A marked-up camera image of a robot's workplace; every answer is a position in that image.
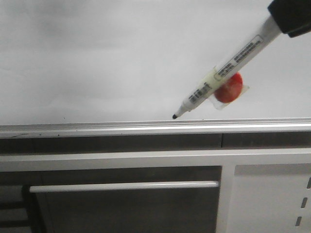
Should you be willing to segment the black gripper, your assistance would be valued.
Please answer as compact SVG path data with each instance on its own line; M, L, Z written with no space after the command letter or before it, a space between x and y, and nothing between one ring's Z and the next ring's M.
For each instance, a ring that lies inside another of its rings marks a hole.
M311 31L310 0L273 0L267 9L281 32L290 38Z

